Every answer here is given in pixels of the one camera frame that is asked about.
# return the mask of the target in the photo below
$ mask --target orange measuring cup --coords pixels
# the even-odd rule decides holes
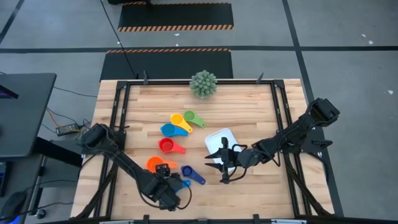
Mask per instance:
[[[189,126],[189,124],[184,120],[184,117],[180,114],[172,114],[170,116],[170,120],[172,122],[172,124],[188,131],[189,133],[192,132],[192,127]]]
[[[152,156],[151,158],[149,158],[145,167],[147,170],[154,173],[154,172],[156,172],[156,165],[159,165],[159,164],[168,164],[170,169],[177,168],[176,162],[170,161],[167,159],[162,159],[159,156]]]

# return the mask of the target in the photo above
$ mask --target green succulent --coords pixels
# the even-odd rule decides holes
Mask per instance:
[[[195,96],[199,98],[208,98],[216,92],[216,83],[216,76],[204,70],[192,76],[192,81],[190,81],[189,87],[193,90],[193,94],[195,94]]]

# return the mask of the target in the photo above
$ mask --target gray floor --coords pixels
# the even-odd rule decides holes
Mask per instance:
[[[126,47],[293,45],[281,0],[230,2],[233,30],[119,36]],[[0,2],[0,30],[16,4],[16,0]],[[398,45],[398,1],[289,0],[289,4],[301,46]],[[105,5],[117,25],[121,6]],[[79,47],[118,47],[99,0],[25,0],[0,44],[0,50]],[[264,78],[301,78],[295,52],[233,50],[231,55],[235,78],[256,78],[262,72]],[[56,86],[95,95],[104,56],[0,54],[0,71],[55,72]],[[325,136],[334,142],[329,151],[345,215],[398,220],[398,52],[303,52],[303,56],[315,97],[329,98],[341,111],[338,122],[325,128]],[[93,98],[58,90],[53,91],[49,104],[55,112],[78,123],[83,118],[91,119],[94,107]],[[70,122],[56,119],[61,124]],[[47,114],[43,124],[55,129]],[[39,134],[45,139],[57,139],[45,128]],[[74,192],[73,187],[47,189],[41,204],[71,202]],[[64,220],[70,208],[48,208],[48,217],[41,221]],[[30,218],[28,223],[37,220]]]

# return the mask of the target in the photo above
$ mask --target red measuring cup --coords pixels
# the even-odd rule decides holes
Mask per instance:
[[[157,143],[159,145],[159,149],[164,153],[179,152],[185,154],[186,149],[179,146],[170,138],[163,138]]]

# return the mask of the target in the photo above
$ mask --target white plate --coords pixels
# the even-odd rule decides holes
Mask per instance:
[[[228,148],[232,148],[234,144],[237,144],[235,137],[233,136],[231,130],[229,128],[224,128],[221,129],[205,138],[205,143],[206,147],[209,150],[210,154],[215,153],[218,151],[219,148],[223,147],[223,144],[221,143],[221,138],[226,137],[228,139]],[[236,146],[234,148],[234,151],[236,152],[241,152],[242,149],[239,146]],[[213,159],[214,163],[219,163],[222,164],[223,161],[221,161],[221,158]],[[229,168],[228,171],[231,172],[233,171],[234,168]]]

